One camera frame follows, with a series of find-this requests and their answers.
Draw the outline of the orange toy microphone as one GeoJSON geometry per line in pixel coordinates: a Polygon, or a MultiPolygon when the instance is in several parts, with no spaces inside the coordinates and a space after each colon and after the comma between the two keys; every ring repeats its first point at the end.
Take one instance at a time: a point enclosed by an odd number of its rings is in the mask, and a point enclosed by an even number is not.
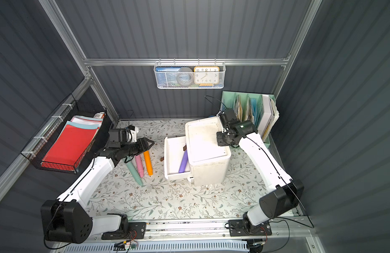
{"type": "Polygon", "coordinates": [[[150,153],[148,151],[145,151],[143,153],[143,157],[144,157],[144,160],[145,160],[145,166],[146,166],[148,175],[152,176],[153,175],[153,168],[152,168],[150,153]]]}

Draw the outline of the pink toy microphone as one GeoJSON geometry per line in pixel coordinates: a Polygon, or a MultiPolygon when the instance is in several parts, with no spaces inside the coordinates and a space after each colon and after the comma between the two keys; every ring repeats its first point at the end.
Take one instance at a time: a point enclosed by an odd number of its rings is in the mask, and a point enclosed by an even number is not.
{"type": "Polygon", "coordinates": [[[141,178],[143,178],[144,177],[144,168],[143,168],[143,163],[142,163],[142,159],[141,159],[140,155],[135,156],[135,162],[137,165],[137,170],[138,170],[139,176],[141,178]]]}

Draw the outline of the mint green toy microphone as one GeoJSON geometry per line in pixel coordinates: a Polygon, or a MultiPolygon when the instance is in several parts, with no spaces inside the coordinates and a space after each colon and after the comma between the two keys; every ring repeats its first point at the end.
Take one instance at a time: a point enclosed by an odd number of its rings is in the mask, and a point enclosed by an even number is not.
{"type": "Polygon", "coordinates": [[[124,163],[127,166],[129,172],[131,173],[131,175],[132,175],[133,179],[136,181],[136,183],[139,186],[143,186],[143,181],[142,181],[136,167],[133,165],[132,160],[133,160],[133,157],[128,156],[125,158],[124,163]]]}

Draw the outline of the white plastic drawer cabinet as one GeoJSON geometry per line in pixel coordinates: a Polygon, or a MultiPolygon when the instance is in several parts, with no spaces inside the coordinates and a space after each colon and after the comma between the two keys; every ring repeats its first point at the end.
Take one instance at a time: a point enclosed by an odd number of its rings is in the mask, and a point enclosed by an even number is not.
{"type": "Polygon", "coordinates": [[[220,119],[214,116],[190,121],[186,123],[185,131],[193,185],[223,183],[232,153],[229,146],[218,145],[217,133],[222,132],[220,119]]]}

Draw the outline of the purple toy microphone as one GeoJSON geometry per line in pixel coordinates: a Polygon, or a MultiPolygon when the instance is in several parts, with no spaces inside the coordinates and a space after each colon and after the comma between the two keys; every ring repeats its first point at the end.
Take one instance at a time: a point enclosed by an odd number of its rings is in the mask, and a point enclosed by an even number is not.
{"type": "Polygon", "coordinates": [[[179,174],[185,172],[187,163],[188,163],[188,152],[185,150],[183,153],[181,163],[180,163],[180,167],[179,167],[179,171],[178,171],[179,174]]]}

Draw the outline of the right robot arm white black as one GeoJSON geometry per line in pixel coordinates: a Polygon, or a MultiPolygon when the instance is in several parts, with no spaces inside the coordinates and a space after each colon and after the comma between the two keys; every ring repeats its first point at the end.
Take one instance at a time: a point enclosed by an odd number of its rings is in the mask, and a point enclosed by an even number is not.
{"type": "Polygon", "coordinates": [[[294,180],[279,165],[254,124],[249,120],[241,122],[232,109],[221,111],[217,116],[223,127],[216,133],[217,144],[220,147],[240,147],[253,162],[267,191],[259,198],[258,204],[244,214],[244,226],[256,227],[301,205],[303,183],[294,180]]]}

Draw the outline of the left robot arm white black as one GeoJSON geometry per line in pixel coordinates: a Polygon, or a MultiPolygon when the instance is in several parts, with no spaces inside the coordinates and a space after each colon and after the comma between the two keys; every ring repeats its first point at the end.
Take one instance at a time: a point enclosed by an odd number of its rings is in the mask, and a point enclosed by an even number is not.
{"type": "Polygon", "coordinates": [[[108,214],[94,218],[85,209],[99,184],[121,160],[130,162],[154,146],[151,139],[137,138],[137,132],[133,126],[110,130],[106,145],[94,154],[79,178],[55,200],[47,200],[42,205],[44,242],[81,244],[90,236],[101,235],[102,239],[112,240],[131,234],[126,215],[108,214]]]}

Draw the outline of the mint green file organizer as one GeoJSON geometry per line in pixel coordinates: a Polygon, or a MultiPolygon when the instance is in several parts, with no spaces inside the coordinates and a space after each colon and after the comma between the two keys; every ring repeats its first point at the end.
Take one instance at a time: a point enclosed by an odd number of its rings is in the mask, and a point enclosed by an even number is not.
{"type": "MultiPolygon", "coordinates": [[[[221,109],[233,109],[240,121],[250,120],[257,129],[260,117],[261,95],[224,91],[221,97],[221,109]]],[[[271,145],[269,137],[264,141],[266,147],[271,145]]]]}

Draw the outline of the red paper folder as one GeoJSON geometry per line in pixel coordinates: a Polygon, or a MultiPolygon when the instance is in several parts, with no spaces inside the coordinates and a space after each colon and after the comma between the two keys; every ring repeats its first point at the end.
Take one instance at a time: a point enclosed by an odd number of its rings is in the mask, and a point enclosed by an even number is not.
{"type": "Polygon", "coordinates": [[[67,121],[42,162],[74,165],[90,145],[98,130],[98,124],[81,124],[67,121]]]}

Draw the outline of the yellow alarm clock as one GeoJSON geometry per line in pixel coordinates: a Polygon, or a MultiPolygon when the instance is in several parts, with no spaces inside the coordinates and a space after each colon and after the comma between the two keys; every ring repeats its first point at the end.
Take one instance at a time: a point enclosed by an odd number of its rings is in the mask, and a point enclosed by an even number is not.
{"type": "Polygon", "coordinates": [[[194,67],[194,83],[199,86],[213,86],[219,84],[220,68],[218,66],[194,67]]]}

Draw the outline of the grey tape roll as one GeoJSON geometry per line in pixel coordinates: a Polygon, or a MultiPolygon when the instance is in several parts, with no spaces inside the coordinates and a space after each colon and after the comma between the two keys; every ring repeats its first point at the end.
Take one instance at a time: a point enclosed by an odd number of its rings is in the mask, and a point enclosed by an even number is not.
{"type": "Polygon", "coordinates": [[[194,81],[193,70],[189,67],[181,67],[176,75],[176,81],[183,87],[192,85],[194,81]]]}

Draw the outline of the blue box in basket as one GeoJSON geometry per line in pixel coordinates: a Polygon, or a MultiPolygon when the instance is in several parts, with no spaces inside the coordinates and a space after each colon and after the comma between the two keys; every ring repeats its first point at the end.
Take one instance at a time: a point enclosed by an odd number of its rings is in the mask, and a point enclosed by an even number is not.
{"type": "Polygon", "coordinates": [[[157,87],[166,89],[178,85],[177,73],[181,67],[176,66],[156,66],[154,69],[157,87]]]}

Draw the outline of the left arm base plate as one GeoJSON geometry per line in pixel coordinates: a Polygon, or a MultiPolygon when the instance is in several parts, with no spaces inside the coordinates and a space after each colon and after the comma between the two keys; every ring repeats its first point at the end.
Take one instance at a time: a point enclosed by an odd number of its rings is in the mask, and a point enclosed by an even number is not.
{"type": "Polygon", "coordinates": [[[146,231],[146,222],[129,222],[122,224],[117,231],[102,234],[102,240],[143,239],[146,231]]]}

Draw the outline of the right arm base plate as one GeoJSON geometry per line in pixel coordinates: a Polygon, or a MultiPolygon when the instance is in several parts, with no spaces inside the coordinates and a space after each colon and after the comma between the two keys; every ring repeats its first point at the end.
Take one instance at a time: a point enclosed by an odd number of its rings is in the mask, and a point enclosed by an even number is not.
{"type": "Polygon", "coordinates": [[[243,219],[232,219],[225,224],[225,228],[229,230],[232,237],[265,237],[272,235],[272,230],[268,222],[261,223],[258,226],[253,226],[243,219]]]}

